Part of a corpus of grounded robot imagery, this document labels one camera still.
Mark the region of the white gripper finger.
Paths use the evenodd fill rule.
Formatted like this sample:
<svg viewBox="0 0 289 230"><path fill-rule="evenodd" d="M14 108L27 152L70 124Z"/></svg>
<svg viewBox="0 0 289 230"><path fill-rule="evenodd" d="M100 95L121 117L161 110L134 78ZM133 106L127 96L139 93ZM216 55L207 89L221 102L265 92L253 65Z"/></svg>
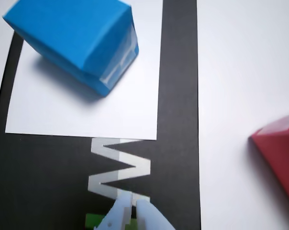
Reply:
<svg viewBox="0 0 289 230"><path fill-rule="evenodd" d="M136 201L136 219L138 230L175 230L165 216L146 200Z"/></svg>
<svg viewBox="0 0 289 230"><path fill-rule="evenodd" d="M131 223L132 193L122 192L95 230L124 230Z"/></svg>

